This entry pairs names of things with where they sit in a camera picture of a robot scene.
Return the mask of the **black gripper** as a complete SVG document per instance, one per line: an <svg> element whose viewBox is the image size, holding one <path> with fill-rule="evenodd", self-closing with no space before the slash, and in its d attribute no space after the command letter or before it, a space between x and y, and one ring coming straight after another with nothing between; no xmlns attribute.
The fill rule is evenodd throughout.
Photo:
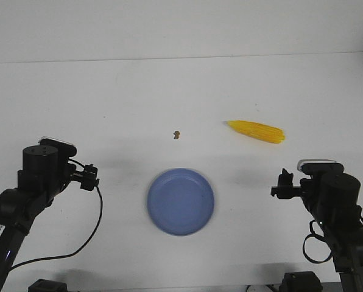
<svg viewBox="0 0 363 292"><path fill-rule="evenodd" d="M278 177L278 185L271 188L270 194L277 198L303 197L306 193L307 179L300 180L300 186L293 185L293 174L282 169Z"/></svg>
<svg viewBox="0 0 363 292"><path fill-rule="evenodd" d="M66 183L80 183L80 188L93 191L99 184L97 177L98 168L92 164L85 165L82 171L77 170L75 164L68 163L66 166Z"/></svg>

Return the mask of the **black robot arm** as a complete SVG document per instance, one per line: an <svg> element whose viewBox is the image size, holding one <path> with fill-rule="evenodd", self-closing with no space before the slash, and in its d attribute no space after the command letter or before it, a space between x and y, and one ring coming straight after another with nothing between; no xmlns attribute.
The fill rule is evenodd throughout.
<svg viewBox="0 0 363 292"><path fill-rule="evenodd" d="M72 181L83 190L99 188L97 168L90 164L78 171L78 162L72 160L76 154L75 146L52 139L23 150L17 187L0 194L0 291L9 273L19 267L15 258L36 217L55 196Z"/></svg>
<svg viewBox="0 0 363 292"><path fill-rule="evenodd" d="M344 291L363 291L363 217L358 205L360 181L344 172L336 161L300 161L298 171L306 175L299 186L293 174L283 169L271 195L280 200L299 197L323 234L310 237L325 242Z"/></svg>

